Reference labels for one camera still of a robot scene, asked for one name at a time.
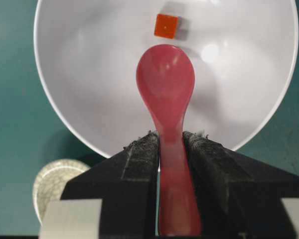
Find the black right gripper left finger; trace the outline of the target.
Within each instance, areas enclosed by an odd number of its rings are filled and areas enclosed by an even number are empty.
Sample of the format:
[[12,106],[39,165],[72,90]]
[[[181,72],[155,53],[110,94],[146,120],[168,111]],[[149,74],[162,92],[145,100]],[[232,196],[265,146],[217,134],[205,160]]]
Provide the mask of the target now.
[[99,236],[102,239],[152,239],[158,153],[158,133],[150,132],[71,179],[61,199],[101,199]]

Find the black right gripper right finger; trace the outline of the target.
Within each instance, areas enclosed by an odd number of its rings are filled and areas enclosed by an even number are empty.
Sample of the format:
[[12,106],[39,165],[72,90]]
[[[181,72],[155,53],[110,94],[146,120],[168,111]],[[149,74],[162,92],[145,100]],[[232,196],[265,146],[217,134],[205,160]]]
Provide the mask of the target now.
[[183,133],[204,239],[299,239],[299,176]]

